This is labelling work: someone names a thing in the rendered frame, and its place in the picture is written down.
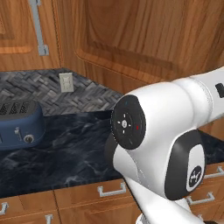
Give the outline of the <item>wooden corner cabinet door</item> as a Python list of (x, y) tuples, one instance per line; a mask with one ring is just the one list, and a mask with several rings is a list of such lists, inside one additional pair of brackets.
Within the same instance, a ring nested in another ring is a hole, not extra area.
[(125, 93), (224, 66), (224, 0), (56, 0), (62, 65)]

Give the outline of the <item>wooden base cabinet door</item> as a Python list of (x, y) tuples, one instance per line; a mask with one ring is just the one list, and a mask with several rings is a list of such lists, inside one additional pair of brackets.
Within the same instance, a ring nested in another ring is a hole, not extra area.
[(57, 210), (3, 218), (0, 219), (0, 224), (46, 224), (46, 215), (48, 214), (52, 214), (51, 224), (61, 224)]
[(140, 213), (133, 202), (116, 206), (95, 203), (59, 210), (62, 224), (136, 224)]

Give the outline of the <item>wooden drawer front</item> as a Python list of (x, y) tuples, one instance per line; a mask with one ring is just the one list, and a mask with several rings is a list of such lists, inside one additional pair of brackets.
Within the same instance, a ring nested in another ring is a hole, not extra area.
[(17, 217), (26, 214), (35, 214), (56, 209), (53, 191), (35, 192), (0, 199), (0, 210), (2, 204), (8, 203), (5, 214), (0, 214), (0, 220)]
[(213, 196), (215, 197), (214, 201), (198, 204), (198, 205), (192, 205), (192, 206), (190, 206), (189, 204), (188, 205), (190, 207), (196, 207), (196, 206), (203, 206), (203, 205), (211, 205), (215, 202), (223, 201), (224, 200), (224, 181), (220, 183), (216, 182), (214, 184), (208, 184), (208, 185), (203, 185), (201, 182), (201, 184), (188, 196), (191, 196), (192, 200), (202, 200), (202, 199), (205, 199), (207, 197), (207, 194), (210, 192), (212, 192)]
[(208, 164), (206, 166), (206, 174), (203, 178), (202, 184), (214, 184), (224, 181), (224, 162), (216, 164)]
[(114, 191), (120, 189), (120, 184), (124, 182), (122, 178), (98, 182), (87, 185), (77, 185), (73, 187), (66, 187), (54, 191), (59, 208), (66, 208), (72, 206), (86, 205), (98, 201), (113, 200), (130, 196), (129, 188), (126, 186), (127, 192), (108, 197), (100, 197), (97, 192), (97, 187), (102, 186), (104, 192)]

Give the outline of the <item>blue toaster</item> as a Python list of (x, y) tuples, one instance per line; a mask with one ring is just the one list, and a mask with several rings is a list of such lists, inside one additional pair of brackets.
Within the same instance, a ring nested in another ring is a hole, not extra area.
[(42, 108), (37, 101), (0, 101), (0, 151), (34, 147), (45, 132)]

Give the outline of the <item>white wall outlet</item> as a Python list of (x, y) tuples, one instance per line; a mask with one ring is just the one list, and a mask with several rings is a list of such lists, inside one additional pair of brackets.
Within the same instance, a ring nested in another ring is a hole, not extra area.
[(59, 81), (62, 93), (69, 93), (74, 91), (73, 74), (72, 73), (60, 73)]

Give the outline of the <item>wooden wall cabinet door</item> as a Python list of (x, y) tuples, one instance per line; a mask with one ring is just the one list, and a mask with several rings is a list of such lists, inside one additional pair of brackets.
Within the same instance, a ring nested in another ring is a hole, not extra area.
[(56, 0), (40, 0), (38, 14), (49, 54), (40, 56), (29, 0), (0, 0), (0, 72), (60, 67)]

